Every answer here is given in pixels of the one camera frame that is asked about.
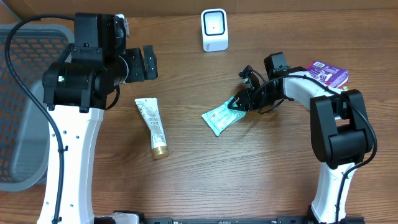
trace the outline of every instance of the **basket mesh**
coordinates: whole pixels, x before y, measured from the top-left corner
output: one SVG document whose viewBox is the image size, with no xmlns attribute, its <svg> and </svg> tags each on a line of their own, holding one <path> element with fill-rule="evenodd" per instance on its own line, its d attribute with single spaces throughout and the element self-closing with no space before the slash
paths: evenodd
<svg viewBox="0 0 398 224">
<path fill-rule="evenodd" d="M 17 181 L 11 175 L 12 158 L 16 156 L 17 134 L 25 101 L 24 92 L 8 71 L 4 59 L 4 44 L 8 30 L 0 30 L 0 182 Z M 11 44 L 11 60 L 20 79 L 30 87 L 40 80 L 49 65 L 59 58 L 68 41 L 62 36 L 34 37 L 17 32 Z"/>
</svg>

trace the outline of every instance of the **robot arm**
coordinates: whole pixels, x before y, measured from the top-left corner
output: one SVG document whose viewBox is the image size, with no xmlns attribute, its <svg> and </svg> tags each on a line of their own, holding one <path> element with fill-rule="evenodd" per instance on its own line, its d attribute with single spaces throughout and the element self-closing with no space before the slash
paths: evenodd
<svg viewBox="0 0 398 224">
<path fill-rule="evenodd" d="M 135 213 L 94 217 L 91 203 L 94 151 L 107 96 L 119 84 L 157 78 L 151 45 L 126 49 L 128 23 L 123 15 L 75 15 L 72 61 L 54 62 L 43 75 L 44 103 L 60 130 L 64 160 L 58 158 L 57 138 L 50 127 L 47 186 L 37 223 L 138 224 Z M 60 161 L 64 162 L 59 219 L 54 220 Z"/>
<path fill-rule="evenodd" d="M 345 100 L 349 100 L 367 119 L 362 94 L 358 90 L 342 91 L 313 82 L 304 68 L 287 66 L 282 52 L 268 56 L 264 63 L 270 80 L 268 84 L 260 86 L 248 65 L 239 76 L 250 84 L 250 88 L 239 91 L 228 107 L 241 111 L 256 110 L 287 98 L 298 101 L 310 110 L 312 148 L 321 162 L 321 169 L 317 194 L 308 216 L 316 224 L 334 223 L 343 174 L 362 162 L 364 154 L 371 151 L 373 144 L 364 122 L 345 103 Z M 336 119 L 349 119 L 349 124 L 337 126 Z M 345 202 L 353 174 L 349 173 L 345 180 L 339 221 L 346 216 Z"/>
</svg>

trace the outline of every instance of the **gray basket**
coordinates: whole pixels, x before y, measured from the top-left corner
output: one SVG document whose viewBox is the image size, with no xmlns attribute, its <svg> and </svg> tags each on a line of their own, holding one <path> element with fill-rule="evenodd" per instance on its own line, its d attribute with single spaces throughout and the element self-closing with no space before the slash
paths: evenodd
<svg viewBox="0 0 398 224">
<path fill-rule="evenodd" d="M 4 44 L 13 27 L 0 25 L 0 190 L 5 191 L 44 183 L 49 160 L 48 121 L 17 86 L 4 59 Z M 74 42 L 73 33 L 61 25 L 27 24 L 14 36 L 12 64 L 39 101 L 44 71 L 69 42 Z"/>
</svg>

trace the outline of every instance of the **plastic packet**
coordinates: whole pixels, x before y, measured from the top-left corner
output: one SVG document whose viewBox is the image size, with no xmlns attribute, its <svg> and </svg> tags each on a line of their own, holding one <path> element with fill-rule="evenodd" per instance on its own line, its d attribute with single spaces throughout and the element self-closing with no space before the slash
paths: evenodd
<svg viewBox="0 0 398 224">
<path fill-rule="evenodd" d="M 228 108 L 228 103 L 232 99 L 233 97 L 216 109 L 202 114 L 202 118 L 214 131 L 216 136 L 219 136 L 226 128 L 246 115 L 245 111 L 231 110 Z"/>
</svg>

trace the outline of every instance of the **white device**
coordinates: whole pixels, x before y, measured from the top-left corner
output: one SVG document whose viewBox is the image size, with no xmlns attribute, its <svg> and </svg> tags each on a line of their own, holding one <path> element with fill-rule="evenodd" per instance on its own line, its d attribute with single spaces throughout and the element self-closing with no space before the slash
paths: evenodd
<svg viewBox="0 0 398 224">
<path fill-rule="evenodd" d="M 228 48 L 228 25 L 224 9 L 207 9 L 200 15 L 203 50 L 214 52 Z"/>
</svg>

